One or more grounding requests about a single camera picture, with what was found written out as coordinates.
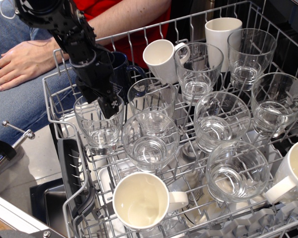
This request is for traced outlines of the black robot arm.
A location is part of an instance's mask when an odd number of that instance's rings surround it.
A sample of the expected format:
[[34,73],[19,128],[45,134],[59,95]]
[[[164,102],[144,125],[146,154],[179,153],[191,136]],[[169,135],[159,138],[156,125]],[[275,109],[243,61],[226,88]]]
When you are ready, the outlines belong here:
[[69,55],[76,85],[87,102],[97,101],[106,119],[119,111],[110,51],[95,41],[95,33],[72,0],[16,0],[15,13],[27,25],[48,30]]

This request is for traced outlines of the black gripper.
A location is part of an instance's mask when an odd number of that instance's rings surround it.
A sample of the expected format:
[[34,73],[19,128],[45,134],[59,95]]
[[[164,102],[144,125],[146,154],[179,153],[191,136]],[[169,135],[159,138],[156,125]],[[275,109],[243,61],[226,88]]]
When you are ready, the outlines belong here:
[[95,42],[95,33],[84,17],[53,17],[52,35],[69,55],[79,80],[77,85],[88,102],[97,99],[106,119],[119,111],[118,96],[110,77],[113,68],[109,51]]

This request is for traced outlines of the person's forearm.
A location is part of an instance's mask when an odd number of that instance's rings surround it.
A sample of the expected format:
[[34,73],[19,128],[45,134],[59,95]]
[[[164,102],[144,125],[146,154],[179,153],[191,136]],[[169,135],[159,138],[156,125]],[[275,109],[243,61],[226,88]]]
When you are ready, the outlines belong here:
[[149,25],[169,13],[170,0],[75,0],[94,28],[97,42],[111,43],[109,36]]

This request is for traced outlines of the person's bare hand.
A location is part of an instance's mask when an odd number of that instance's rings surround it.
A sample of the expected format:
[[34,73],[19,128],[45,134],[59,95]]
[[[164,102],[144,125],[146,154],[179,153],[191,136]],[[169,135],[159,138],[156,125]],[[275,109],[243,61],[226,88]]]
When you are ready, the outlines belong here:
[[56,68],[62,62],[54,59],[54,50],[59,49],[54,38],[24,41],[1,55],[0,91],[9,90]]

